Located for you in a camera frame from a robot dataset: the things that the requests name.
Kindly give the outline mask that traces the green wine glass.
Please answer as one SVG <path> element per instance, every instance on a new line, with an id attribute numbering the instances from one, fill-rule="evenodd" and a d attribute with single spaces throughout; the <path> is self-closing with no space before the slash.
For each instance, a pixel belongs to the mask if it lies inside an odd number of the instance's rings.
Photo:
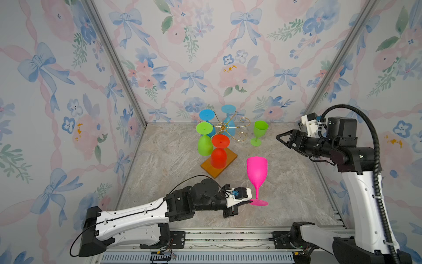
<path id="1" fill-rule="evenodd" d="M 251 139 L 250 143 L 252 146 L 260 146 L 262 144 L 261 142 L 261 137 L 263 137 L 267 130 L 268 130 L 268 123 L 265 121 L 256 121 L 254 124 L 254 129 L 253 129 L 253 133 L 254 133 L 254 138 Z"/>
<path id="2" fill-rule="evenodd" d="M 212 140 L 208 136 L 213 131 L 212 125 L 208 122 L 201 122 L 196 126 L 196 131 L 201 134 L 198 141 L 198 153 L 201 156 L 210 156 L 214 149 Z"/>

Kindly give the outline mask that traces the pink wine glass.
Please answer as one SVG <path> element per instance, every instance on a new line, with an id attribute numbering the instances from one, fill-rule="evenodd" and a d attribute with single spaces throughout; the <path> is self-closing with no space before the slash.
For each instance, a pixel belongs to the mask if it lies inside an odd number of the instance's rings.
<path id="1" fill-rule="evenodd" d="M 247 159 L 247 175 L 249 181 L 255 187 L 255 199 L 251 205 L 268 206 L 268 202 L 259 198 L 259 189 L 267 179 L 268 160 L 264 157 L 250 157 Z"/>

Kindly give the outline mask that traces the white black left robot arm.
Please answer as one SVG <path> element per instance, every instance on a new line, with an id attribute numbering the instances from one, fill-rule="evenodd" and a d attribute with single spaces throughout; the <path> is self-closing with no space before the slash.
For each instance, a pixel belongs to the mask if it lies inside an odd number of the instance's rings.
<path id="1" fill-rule="evenodd" d="M 161 249 L 171 242 L 171 222 L 189 220 L 197 211 L 222 211 L 223 217 L 229 218 L 238 215 L 239 206 L 251 202 L 251 189 L 229 184 L 221 187 L 204 176 L 194 186 L 175 187 L 165 197 L 141 206 L 117 211 L 94 206 L 86 212 L 77 256 L 95 256 L 109 247 L 129 244 Z"/>

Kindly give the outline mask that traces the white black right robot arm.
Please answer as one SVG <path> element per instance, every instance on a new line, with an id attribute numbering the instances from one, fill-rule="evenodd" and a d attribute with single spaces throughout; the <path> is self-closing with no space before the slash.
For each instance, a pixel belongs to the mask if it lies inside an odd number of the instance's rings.
<path id="1" fill-rule="evenodd" d="M 306 132 L 298 129 L 279 134 L 276 139 L 312 161 L 327 161 L 342 174 L 353 211 L 355 234 L 342 238 L 311 222 L 295 222 L 280 240 L 307 246 L 297 256 L 308 258 L 314 248 L 335 256 L 341 264 L 410 264 L 412 257 L 400 249 L 385 209 L 381 175 L 374 168 L 375 150 L 357 145 L 357 124 L 353 118 L 331 117 L 326 137 L 318 135 L 321 124 L 308 121 Z"/>

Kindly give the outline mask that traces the red wine glass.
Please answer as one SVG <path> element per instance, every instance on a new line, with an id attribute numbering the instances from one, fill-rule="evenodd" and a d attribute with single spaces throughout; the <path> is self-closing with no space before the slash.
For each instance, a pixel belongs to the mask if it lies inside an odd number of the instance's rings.
<path id="1" fill-rule="evenodd" d="M 211 154 L 211 165 L 216 169 L 226 166 L 227 153 L 225 149 L 230 145 L 230 140 L 226 135 L 218 134 L 212 138 L 215 149 Z"/>

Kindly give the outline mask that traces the blue wine glass right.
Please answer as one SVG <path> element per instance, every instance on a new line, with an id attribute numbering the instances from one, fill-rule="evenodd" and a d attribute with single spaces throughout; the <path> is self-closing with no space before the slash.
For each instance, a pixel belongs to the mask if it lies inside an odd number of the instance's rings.
<path id="1" fill-rule="evenodd" d="M 223 132 L 229 138 L 235 136 L 235 115 L 236 115 L 236 107 L 233 105 L 226 104 L 222 107 L 223 113 L 226 114 L 226 118 L 224 119 L 225 131 Z"/>

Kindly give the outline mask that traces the blue wine glass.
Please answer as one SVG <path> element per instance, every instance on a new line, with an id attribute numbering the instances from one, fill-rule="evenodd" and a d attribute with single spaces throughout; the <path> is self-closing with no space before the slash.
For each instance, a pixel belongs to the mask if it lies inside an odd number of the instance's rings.
<path id="1" fill-rule="evenodd" d="M 226 104 L 222 107 L 223 113 L 226 114 L 226 118 L 224 119 L 225 131 L 223 132 L 229 138 L 235 136 L 235 115 L 236 115 L 236 107 L 233 105 Z"/>
<path id="2" fill-rule="evenodd" d="M 202 121 L 211 123 L 210 121 L 215 118 L 215 113 L 213 110 L 205 109 L 200 112 L 199 117 Z M 216 133 L 215 127 L 213 127 L 213 130 L 208 134 L 208 136 L 212 138 L 215 135 L 215 133 Z"/>

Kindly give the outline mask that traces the blue wine glass left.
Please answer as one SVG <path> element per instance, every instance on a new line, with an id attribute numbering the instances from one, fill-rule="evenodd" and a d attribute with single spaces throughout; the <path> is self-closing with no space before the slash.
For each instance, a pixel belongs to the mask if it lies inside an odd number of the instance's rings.
<path id="1" fill-rule="evenodd" d="M 205 109 L 200 112 L 199 117 L 202 121 L 211 123 L 210 121 L 215 118 L 215 113 L 213 110 Z M 208 134 L 208 136 L 212 138 L 215 135 L 215 133 L 216 133 L 215 127 L 213 127 L 213 130 Z"/>

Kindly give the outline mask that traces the aluminium corner post right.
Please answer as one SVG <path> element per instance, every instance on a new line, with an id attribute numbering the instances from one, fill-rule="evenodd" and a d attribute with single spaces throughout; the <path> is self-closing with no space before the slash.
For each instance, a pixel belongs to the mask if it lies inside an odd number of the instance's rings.
<path id="1" fill-rule="evenodd" d="M 350 31 L 346 35 L 346 38 L 344 39 L 344 44 L 338 50 L 338 53 L 334 57 L 326 76 L 320 82 L 320 85 L 316 89 L 316 92 L 313 95 L 309 105 L 305 108 L 304 115 L 312 113 L 319 100 L 323 97 L 323 93 L 325 92 L 325 90 L 333 80 L 335 74 L 337 73 L 338 69 L 341 67 L 344 60 L 348 56 L 351 47 L 353 46 L 355 41 L 357 41 L 364 26 L 367 24 L 372 13 L 374 12 L 374 9 L 376 8 L 378 2 L 379 1 L 377 0 L 370 0 L 364 2 L 360 13 L 358 14 L 357 19 L 355 20 L 354 26 L 351 27 Z"/>

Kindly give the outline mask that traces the aluminium corner post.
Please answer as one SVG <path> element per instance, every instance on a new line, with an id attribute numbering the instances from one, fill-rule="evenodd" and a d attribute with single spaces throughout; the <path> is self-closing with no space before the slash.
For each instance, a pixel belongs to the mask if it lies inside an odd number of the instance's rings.
<path id="1" fill-rule="evenodd" d="M 135 93 L 133 89 L 131 88 L 128 78 L 126 74 L 124 73 L 123 66 L 119 60 L 118 54 L 113 46 L 112 39 L 110 38 L 109 33 L 107 32 L 104 23 L 102 21 L 102 18 L 97 10 L 97 7 L 94 3 L 94 1 L 91 0 L 82 0 L 81 1 L 83 7 L 87 11 L 87 15 L 90 17 L 93 23 L 94 29 L 97 31 L 99 35 L 99 39 L 101 40 L 105 52 L 110 59 L 112 67 L 116 71 L 116 75 L 121 81 L 121 84 L 123 85 L 124 91 L 127 93 L 127 96 L 129 97 L 129 101 L 134 107 L 135 113 L 137 117 L 140 119 L 140 122 L 142 124 L 142 127 L 146 129 L 147 122 L 141 112 L 141 108 L 139 106 L 139 103 L 136 100 Z"/>
<path id="2" fill-rule="evenodd" d="M 351 27 L 350 31 L 346 35 L 346 38 L 344 39 L 344 44 L 338 50 L 338 53 L 334 57 L 326 76 L 320 82 L 320 85 L 316 89 L 316 92 L 313 95 L 309 105 L 305 108 L 304 115 L 312 113 L 319 100 L 323 97 L 323 93 L 325 92 L 325 90 L 333 80 L 335 74 L 337 73 L 338 69 L 341 67 L 344 60 L 348 56 L 351 47 L 353 46 L 355 41 L 357 41 L 364 26 L 367 24 L 372 13 L 374 12 L 374 9 L 376 8 L 378 2 L 379 1 L 377 0 L 370 0 L 364 2 L 360 13 L 358 14 L 357 19 L 355 20 L 354 26 Z"/>

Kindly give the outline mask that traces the aluminium rail base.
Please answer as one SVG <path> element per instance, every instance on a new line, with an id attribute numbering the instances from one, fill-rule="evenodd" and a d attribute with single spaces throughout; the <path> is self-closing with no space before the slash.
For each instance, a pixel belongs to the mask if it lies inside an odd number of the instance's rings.
<path id="1" fill-rule="evenodd" d="M 89 257 L 88 264 L 335 264 L 320 247 L 292 242 L 288 227 L 173 228 L 171 245 L 129 244 Z"/>

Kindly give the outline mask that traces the aluminium corner post left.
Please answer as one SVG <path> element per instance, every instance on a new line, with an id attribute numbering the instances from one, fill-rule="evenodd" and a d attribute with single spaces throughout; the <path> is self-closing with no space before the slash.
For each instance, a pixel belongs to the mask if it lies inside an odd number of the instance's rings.
<path id="1" fill-rule="evenodd" d="M 136 100 L 135 93 L 133 89 L 131 88 L 128 78 L 126 74 L 124 73 L 123 66 L 119 60 L 118 54 L 113 46 L 112 39 L 110 38 L 109 33 L 107 32 L 104 23 L 102 21 L 102 18 L 97 10 L 97 7 L 94 3 L 94 1 L 91 0 L 82 0 L 81 1 L 83 7 L 87 11 L 87 15 L 90 17 L 93 23 L 94 29 L 97 31 L 99 35 L 99 39 L 101 40 L 105 52 L 110 59 L 112 67 L 116 71 L 116 75 L 121 81 L 121 84 L 123 85 L 124 91 L 127 93 L 127 96 L 129 97 L 129 101 L 134 107 L 135 113 L 137 117 L 140 119 L 140 122 L 142 124 L 142 127 L 146 129 L 147 122 L 141 112 L 141 108 L 139 106 L 139 103 Z"/>

